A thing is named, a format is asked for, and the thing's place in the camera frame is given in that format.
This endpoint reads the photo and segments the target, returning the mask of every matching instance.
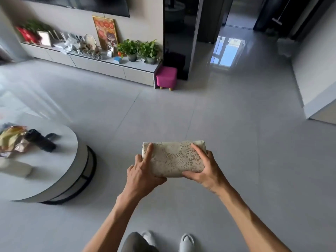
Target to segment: lace wallet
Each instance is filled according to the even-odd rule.
[[[153,154],[150,160],[152,172],[157,177],[182,177],[183,171],[202,172],[204,164],[190,144],[198,145],[206,152],[203,140],[183,142],[153,143]],[[145,156],[149,142],[142,144],[142,157]]]

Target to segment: white tv cabinet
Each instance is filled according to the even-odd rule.
[[[160,62],[158,64],[147,64],[140,60],[130,62],[127,57],[122,59],[122,63],[116,64],[113,63],[113,58],[108,57],[105,52],[102,52],[103,60],[97,60],[81,56],[73,51],[64,54],[57,47],[45,47],[28,43],[21,43],[21,45],[29,55],[35,58],[135,81],[154,88],[156,87],[156,72],[161,65]]]

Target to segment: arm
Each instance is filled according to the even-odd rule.
[[[191,147],[196,150],[203,160],[205,168],[201,173],[185,171],[183,175],[188,179],[197,181],[218,195],[236,222],[250,251],[290,252],[278,237],[252,212],[238,192],[229,184],[217,165],[212,152],[208,151],[206,155],[196,145],[191,144]]]
[[[149,162],[153,152],[150,144],[144,159],[135,156],[135,164],[127,169],[127,182],[117,197],[111,213],[83,249],[83,252],[117,252],[126,226],[139,201],[167,181],[151,173]]]

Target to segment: gray pants leg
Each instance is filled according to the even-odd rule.
[[[132,232],[125,240],[121,252],[159,252],[137,232]]]

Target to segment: forearm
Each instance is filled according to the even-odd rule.
[[[138,203],[139,200],[120,194],[111,213],[85,246],[83,252],[116,252]]]
[[[217,194],[236,222],[251,252],[290,251],[252,212],[233,187],[223,185]]]

